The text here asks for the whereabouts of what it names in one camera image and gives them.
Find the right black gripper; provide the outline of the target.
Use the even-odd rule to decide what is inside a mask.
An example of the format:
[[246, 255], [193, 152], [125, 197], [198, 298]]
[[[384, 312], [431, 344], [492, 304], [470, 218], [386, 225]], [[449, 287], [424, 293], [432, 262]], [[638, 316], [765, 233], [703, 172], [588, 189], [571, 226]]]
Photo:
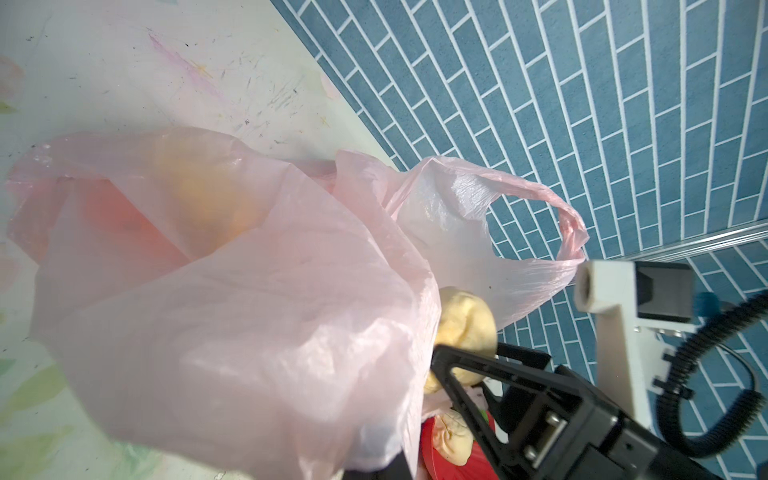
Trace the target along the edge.
[[501, 479], [712, 479], [543, 351], [435, 347], [431, 372]]

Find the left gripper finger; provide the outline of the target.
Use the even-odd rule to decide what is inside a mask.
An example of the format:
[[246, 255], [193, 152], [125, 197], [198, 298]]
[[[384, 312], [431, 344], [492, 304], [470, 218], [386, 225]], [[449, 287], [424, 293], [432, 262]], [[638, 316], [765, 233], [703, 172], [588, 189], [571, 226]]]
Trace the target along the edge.
[[403, 452], [400, 452], [386, 467], [371, 471], [347, 470], [342, 476], [343, 480], [412, 480], [410, 471]]

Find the red flower-shaped plate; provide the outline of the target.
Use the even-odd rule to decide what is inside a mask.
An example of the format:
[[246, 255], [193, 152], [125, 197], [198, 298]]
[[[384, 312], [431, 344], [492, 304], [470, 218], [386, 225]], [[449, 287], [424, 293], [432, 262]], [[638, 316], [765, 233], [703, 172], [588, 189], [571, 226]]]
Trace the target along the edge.
[[419, 479], [497, 479], [463, 417], [438, 414], [421, 425]]

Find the small cream fake bun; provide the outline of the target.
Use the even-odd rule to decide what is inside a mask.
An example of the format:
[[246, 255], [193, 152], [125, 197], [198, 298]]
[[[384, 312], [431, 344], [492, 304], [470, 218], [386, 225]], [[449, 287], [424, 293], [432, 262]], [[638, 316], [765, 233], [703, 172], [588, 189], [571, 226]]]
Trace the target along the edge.
[[464, 466], [472, 454], [474, 437], [464, 418], [449, 410], [434, 417], [431, 442], [443, 459]]

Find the large cream fake bun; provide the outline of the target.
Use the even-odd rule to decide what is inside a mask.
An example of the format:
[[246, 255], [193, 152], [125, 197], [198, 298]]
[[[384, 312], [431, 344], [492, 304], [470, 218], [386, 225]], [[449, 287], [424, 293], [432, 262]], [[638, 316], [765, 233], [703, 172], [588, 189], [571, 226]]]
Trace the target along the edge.
[[480, 297], [455, 287], [439, 291], [441, 316], [433, 349], [447, 345], [485, 358], [496, 356], [498, 338], [494, 316]]

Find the pink plastic bag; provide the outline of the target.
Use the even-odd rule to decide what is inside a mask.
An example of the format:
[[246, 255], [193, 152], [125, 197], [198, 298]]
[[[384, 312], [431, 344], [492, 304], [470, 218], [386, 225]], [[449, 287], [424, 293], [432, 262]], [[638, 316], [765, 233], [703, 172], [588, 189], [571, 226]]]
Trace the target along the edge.
[[588, 239], [548, 187], [458, 158], [291, 162], [197, 128], [62, 136], [8, 187], [32, 337], [89, 416], [259, 479], [415, 469], [440, 290], [503, 328]]

